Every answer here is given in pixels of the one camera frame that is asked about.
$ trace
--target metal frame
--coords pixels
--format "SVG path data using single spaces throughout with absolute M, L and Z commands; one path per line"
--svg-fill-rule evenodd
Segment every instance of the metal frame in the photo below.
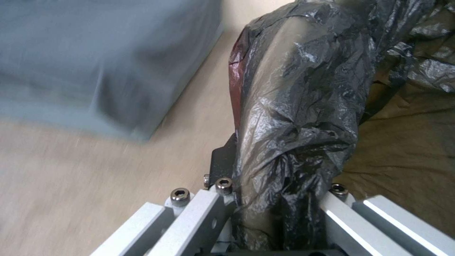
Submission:
M 348 255 L 411 255 L 332 193 L 324 196 L 320 208 L 326 214 L 328 240 Z
M 225 205 L 219 194 L 200 190 L 148 256 L 193 256 L 210 252 L 234 208 L 234 202 Z
M 91 256 L 144 255 L 174 221 L 171 208 L 146 202 L 121 225 Z
M 381 195 L 354 203 L 353 210 L 414 255 L 455 255 L 453 239 Z

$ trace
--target crumpled plastic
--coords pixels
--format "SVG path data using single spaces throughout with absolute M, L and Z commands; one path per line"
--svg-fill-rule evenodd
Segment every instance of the crumpled plastic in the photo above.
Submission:
M 412 33 L 434 38 L 435 28 L 451 29 L 425 24 L 438 15 L 429 13 L 434 5 L 298 0 L 244 28 L 229 59 L 238 136 L 233 232 L 241 248 L 323 247 L 318 204 L 353 154 L 359 124 L 380 111 L 407 77 L 430 77 L 430 84 L 441 79 L 433 76 L 437 72 L 425 74 L 434 63 L 421 63 L 414 73 L 414 45 L 400 43 Z M 367 102 L 376 67 L 389 59 L 385 100 Z

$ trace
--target gray fabric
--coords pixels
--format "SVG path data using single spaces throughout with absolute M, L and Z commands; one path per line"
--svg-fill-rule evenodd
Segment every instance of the gray fabric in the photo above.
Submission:
M 147 139 L 220 16 L 220 0 L 0 0 L 0 114 Z

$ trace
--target bolt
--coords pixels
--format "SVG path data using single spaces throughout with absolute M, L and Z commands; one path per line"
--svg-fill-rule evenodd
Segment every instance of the bolt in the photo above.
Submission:
M 348 198 L 349 190 L 347 190 L 344 185 L 339 183 L 332 183 L 329 191 L 343 202 L 346 201 L 346 198 Z
M 186 206 L 190 202 L 190 191 L 185 188 L 174 189 L 171 192 L 171 202 L 176 207 Z
M 219 178 L 215 182 L 216 191 L 221 195 L 229 195 L 232 193 L 232 180 L 230 178 Z
M 208 189 L 208 187 L 209 187 L 209 185 L 210 185 L 210 184 L 208 183 L 208 179 L 209 179 L 209 178 L 210 178 L 210 175 L 204 174 L 204 179 L 203 179 L 203 181 L 204 181 L 204 188 L 206 188 L 206 189 Z

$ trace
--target beige floor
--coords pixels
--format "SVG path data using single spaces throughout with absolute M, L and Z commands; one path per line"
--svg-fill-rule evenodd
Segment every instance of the beige floor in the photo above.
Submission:
M 0 255 L 88 255 L 144 202 L 202 188 L 233 132 L 228 54 L 243 26 L 290 0 L 226 0 L 226 31 L 146 144 L 0 121 Z

